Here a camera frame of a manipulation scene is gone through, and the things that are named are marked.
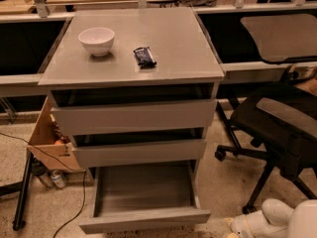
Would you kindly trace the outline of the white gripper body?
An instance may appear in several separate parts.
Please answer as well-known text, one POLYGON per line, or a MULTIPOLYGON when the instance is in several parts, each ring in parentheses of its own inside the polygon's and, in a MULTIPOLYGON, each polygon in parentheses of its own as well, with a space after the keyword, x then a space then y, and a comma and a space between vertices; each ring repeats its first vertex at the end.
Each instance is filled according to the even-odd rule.
POLYGON ((286 229, 294 209, 269 198, 262 209, 235 217, 230 228, 239 238, 286 238, 286 229))

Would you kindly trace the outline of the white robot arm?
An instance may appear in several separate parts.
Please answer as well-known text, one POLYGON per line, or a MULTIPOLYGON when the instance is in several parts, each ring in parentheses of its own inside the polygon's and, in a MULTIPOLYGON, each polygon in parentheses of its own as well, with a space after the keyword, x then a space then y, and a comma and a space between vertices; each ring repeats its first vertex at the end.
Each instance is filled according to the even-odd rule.
POLYGON ((317 238, 317 200, 292 208, 269 198, 261 210, 235 217, 230 228, 239 238, 317 238))

